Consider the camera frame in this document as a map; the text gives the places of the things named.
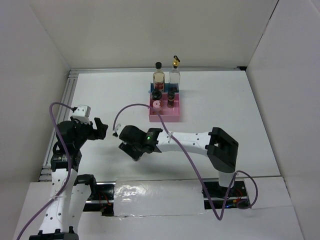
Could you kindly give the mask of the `blue plastic bin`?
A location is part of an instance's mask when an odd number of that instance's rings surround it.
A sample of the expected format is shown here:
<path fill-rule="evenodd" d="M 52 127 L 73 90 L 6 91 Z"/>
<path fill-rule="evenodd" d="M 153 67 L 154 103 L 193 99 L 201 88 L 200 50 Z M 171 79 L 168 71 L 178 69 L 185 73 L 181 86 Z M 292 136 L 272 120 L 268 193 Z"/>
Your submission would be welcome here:
<path fill-rule="evenodd" d="M 157 83 L 151 83 L 149 93 L 151 94 L 154 91 L 155 87 L 157 86 L 158 86 Z M 161 84 L 161 86 L 163 87 L 162 89 L 163 93 L 168 93 L 168 92 L 179 93 L 180 92 L 180 87 L 178 83 L 164 83 L 164 84 Z"/>

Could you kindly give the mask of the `pink plastic bin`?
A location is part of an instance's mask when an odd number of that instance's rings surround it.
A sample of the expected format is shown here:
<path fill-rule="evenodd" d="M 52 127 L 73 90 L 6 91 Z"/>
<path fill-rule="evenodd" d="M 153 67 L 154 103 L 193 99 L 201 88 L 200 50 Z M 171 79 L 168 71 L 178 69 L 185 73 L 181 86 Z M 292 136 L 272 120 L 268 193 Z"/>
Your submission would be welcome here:
<path fill-rule="evenodd" d="M 181 110 L 180 110 L 180 94 L 175 93 L 175 100 L 174 100 L 174 107 L 168 108 L 167 107 L 167 101 L 168 101 L 168 93 L 164 92 L 162 94 L 162 113 L 161 117 L 164 122 L 166 123 L 178 123 L 180 122 L 181 118 Z"/>

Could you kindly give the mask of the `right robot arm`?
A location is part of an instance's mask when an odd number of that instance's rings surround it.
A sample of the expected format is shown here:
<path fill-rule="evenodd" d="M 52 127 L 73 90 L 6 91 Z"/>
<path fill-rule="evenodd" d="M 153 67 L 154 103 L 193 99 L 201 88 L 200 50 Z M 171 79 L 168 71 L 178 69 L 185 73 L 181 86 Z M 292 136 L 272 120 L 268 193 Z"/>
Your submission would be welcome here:
<path fill-rule="evenodd" d="M 219 127 L 203 133 L 166 132 L 161 128 L 150 128 L 144 132 L 133 125 L 118 124 L 113 136 L 121 140 L 119 148 L 134 161 L 144 153 L 181 152 L 183 149 L 187 153 L 206 156 L 218 171 L 220 194 L 230 196 L 236 189 L 232 178 L 236 171 L 239 143 Z"/>

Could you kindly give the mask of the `pink lid spice jar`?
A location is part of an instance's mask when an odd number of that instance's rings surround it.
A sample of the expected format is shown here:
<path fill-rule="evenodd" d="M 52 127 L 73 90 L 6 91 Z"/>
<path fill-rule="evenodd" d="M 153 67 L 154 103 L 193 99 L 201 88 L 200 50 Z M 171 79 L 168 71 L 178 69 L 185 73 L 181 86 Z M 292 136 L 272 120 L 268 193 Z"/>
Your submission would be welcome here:
<path fill-rule="evenodd" d="M 162 114 L 162 110 L 163 110 L 163 102 L 161 100 L 155 100 L 152 103 L 152 108 L 153 108 L 153 112 L 154 114 Z"/>

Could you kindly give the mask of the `gold spout glass bottle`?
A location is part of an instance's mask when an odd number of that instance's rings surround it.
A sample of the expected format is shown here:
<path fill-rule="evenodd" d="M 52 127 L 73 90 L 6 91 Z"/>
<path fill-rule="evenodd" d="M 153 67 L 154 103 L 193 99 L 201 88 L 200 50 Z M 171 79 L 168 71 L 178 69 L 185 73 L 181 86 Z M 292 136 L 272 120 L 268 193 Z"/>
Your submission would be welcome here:
<path fill-rule="evenodd" d="M 179 92 L 179 85 L 180 85 L 180 71 L 179 71 L 180 59 L 177 55 L 173 56 L 172 61 L 172 69 L 169 72 L 169 91 L 178 93 Z"/>

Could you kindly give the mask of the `black cap sauce bottle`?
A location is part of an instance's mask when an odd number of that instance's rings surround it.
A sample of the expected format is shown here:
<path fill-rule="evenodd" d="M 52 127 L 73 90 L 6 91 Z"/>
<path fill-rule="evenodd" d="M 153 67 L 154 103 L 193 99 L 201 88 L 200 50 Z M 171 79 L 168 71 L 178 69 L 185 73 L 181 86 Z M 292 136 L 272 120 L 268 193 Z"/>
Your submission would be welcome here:
<path fill-rule="evenodd" d="M 155 72 L 153 73 L 153 87 L 160 92 L 165 91 L 165 73 L 162 70 L 162 63 L 155 63 Z"/>

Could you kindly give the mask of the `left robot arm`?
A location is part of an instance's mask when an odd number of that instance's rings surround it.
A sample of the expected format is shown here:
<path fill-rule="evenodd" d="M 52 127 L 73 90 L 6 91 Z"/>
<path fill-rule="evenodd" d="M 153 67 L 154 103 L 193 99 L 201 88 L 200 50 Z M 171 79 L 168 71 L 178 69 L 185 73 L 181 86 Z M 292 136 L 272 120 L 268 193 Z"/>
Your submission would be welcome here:
<path fill-rule="evenodd" d="M 57 142 L 51 158 L 51 197 L 38 233 L 31 240 L 77 240 L 78 226 L 87 200 L 99 187 L 92 174 L 79 174 L 81 147 L 86 141 L 104 140 L 108 125 L 96 117 L 72 116 L 55 126 Z"/>

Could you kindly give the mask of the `large black lid spice jar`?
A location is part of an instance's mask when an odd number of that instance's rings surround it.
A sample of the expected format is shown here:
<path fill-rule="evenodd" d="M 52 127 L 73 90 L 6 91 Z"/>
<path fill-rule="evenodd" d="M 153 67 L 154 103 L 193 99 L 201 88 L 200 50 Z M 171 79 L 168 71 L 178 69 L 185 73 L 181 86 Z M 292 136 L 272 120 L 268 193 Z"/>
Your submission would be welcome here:
<path fill-rule="evenodd" d="M 162 92 L 158 89 L 154 89 L 150 95 L 151 104 L 153 105 L 153 101 L 160 100 L 162 101 Z"/>

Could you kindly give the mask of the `small dark spice jar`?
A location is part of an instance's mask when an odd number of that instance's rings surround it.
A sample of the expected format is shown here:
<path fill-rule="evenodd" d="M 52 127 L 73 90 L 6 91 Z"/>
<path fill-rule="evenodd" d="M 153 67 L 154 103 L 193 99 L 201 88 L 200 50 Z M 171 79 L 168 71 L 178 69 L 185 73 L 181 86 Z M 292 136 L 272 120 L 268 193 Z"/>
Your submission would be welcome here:
<path fill-rule="evenodd" d="M 169 91 L 167 93 L 167 107 L 168 108 L 173 108 L 175 105 L 175 92 L 174 91 Z"/>

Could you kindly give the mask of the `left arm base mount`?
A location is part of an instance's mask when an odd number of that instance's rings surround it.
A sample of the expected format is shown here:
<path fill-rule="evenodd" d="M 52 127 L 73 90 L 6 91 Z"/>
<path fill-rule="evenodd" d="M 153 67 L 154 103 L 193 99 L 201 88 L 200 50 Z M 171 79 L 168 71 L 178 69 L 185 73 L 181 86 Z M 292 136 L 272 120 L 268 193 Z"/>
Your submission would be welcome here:
<path fill-rule="evenodd" d="M 84 205 L 83 212 L 96 212 L 103 217 L 113 217 L 115 186 L 115 182 L 97 182 L 94 193 Z"/>

